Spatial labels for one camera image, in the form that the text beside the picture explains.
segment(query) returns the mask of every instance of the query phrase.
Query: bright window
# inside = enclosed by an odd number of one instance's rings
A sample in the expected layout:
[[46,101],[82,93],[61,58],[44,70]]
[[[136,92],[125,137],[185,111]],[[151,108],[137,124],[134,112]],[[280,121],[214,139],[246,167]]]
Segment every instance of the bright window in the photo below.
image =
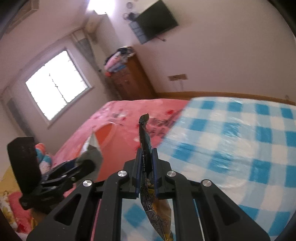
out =
[[26,85],[49,121],[88,88],[66,50],[42,66]]

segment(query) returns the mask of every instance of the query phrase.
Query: triangular cutout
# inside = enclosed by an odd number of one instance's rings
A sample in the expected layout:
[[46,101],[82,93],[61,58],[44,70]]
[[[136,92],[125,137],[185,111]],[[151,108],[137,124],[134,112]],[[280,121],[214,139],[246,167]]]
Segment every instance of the triangular cutout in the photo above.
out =
[[81,194],[75,195],[66,206],[54,217],[54,220],[64,225],[70,226],[81,199]]
[[228,226],[239,220],[239,215],[226,204],[218,195],[214,195],[214,200],[217,204],[217,207],[220,211],[223,223]]

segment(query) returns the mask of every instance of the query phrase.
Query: screw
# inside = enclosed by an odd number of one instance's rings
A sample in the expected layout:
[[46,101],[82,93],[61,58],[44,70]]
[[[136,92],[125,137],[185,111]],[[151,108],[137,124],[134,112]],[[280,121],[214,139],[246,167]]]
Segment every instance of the screw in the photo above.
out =
[[85,180],[83,182],[83,186],[85,186],[85,187],[89,187],[90,185],[92,185],[92,181],[91,180]]
[[127,172],[124,171],[124,170],[122,170],[122,171],[119,171],[119,172],[117,173],[117,175],[120,176],[120,177],[125,177],[125,176],[127,175]]
[[202,184],[205,186],[205,187],[210,187],[212,185],[212,182],[210,180],[203,180],[202,181]]
[[177,173],[174,172],[174,171],[168,171],[168,172],[167,172],[167,175],[168,175],[169,177],[174,177],[174,176],[177,175]]

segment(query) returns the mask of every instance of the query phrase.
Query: blue and white checkered cloth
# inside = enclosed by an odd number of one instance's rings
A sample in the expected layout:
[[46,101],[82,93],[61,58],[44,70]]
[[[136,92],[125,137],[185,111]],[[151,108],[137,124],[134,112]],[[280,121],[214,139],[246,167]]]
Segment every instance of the blue and white checkered cloth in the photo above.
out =
[[[157,150],[189,180],[212,180],[271,240],[296,210],[295,106],[194,98]],[[123,202],[123,240],[161,240],[139,199]]]

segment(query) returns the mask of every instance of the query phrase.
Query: wall switch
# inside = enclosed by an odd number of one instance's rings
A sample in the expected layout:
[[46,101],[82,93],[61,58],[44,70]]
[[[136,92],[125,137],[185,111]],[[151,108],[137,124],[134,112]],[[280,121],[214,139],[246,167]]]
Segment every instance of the wall switch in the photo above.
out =
[[188,79],[186,74],[171,75],[171,76],[168,76],[168,78],[170,81],[187,80]]

